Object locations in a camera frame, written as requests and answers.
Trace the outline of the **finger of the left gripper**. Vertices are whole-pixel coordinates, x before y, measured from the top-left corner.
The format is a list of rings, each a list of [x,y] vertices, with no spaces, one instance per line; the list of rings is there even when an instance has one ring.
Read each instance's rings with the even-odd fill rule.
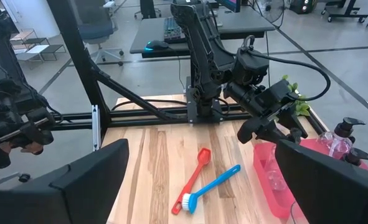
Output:
[[[266,140],[264,133],[265,123],[260,118],[250,118],[246,120],[240,127],[237,138],[242,143],[245,144],[253,138],[253,133],[256,134],[257,139]]]
[[[290,131],[288,138],[294,143],[300,143],[301,138],[308,137],[308,133],[299,121],[294,107],[282,109],[278,113],[278,123]]]

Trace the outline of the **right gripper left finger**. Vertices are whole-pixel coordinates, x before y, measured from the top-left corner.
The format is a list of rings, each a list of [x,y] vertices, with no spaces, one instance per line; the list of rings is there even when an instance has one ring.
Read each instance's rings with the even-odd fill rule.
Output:
[[[26,183],[0,180],[0,223],[106,223],[128,159],[119,139]]]

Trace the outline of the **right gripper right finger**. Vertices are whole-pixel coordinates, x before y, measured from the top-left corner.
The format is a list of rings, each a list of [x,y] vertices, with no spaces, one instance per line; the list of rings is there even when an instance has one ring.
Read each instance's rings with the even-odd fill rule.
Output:
[[[368,223],[367,169],[287,140],[275,157],[309,223]]]

